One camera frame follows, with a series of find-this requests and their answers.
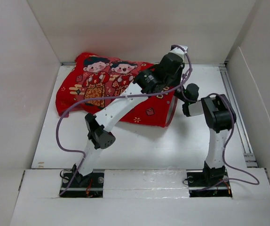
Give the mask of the red patterned pillowcase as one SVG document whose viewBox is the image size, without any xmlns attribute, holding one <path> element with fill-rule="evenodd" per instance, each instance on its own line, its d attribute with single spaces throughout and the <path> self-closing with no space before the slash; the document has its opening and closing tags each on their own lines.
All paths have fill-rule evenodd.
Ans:
<svg viewBox="0 0 270 226">
<path fill-rule="evenodd" d="M 58 115 L 83 99 L 87 99 L 87 102 L 73 110 L 95 114 L 111 103 L 108 97 L 119 96 L 141 70 L 152 66 L 148 62 L 121 60 L 90 52 L 81 53 L 75 62 L 73 71 L 64 79 L 56 94 Z M 150 97 L 127 113 L 121 121 L 167 127 L 176 107 L 177 99 L 172 92 Z"/>
</svg>

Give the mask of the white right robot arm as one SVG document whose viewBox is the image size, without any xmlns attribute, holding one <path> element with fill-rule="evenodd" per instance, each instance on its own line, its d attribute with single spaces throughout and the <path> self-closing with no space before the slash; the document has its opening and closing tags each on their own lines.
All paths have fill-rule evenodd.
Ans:
<svg viewBox="0 0 270 226">
<path fill-rule="evenodd" d="M 187 117 L 203 115 L 209 128 L 209 146 L 201 172 L 188 172 L 189 187 L 208 187 L 217 184 L 226 176 L 223 151 L 229 131 L 237 120 L 236 114 L 225 94 L 211 94 L 198 99 L 199 87 L 191 83 L 179 88 L 174 96 L 183 101 L 183 114 Z"/>
</svg>

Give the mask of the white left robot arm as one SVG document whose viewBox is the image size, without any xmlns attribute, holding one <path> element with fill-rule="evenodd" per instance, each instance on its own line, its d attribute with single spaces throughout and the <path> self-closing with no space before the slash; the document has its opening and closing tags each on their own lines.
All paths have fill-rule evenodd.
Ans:
<svg viewBox="0 0 270 226">
<path fill-rule="evenodd" d="M 180 87 L 186 57 L 186 51 L 172 49 L 159 64 L 139 72 L 125 91 L 106 108 L 85 116 L 88 142 L 85 156 L 78 166 L 73 167 L 74 183 L 81 187 L 89 183 L 89 175 L 102 150 L 110 147 L 116 140 L 111 130 L 120 119 L 150 97 L 166 95 Z"/>
</svg>

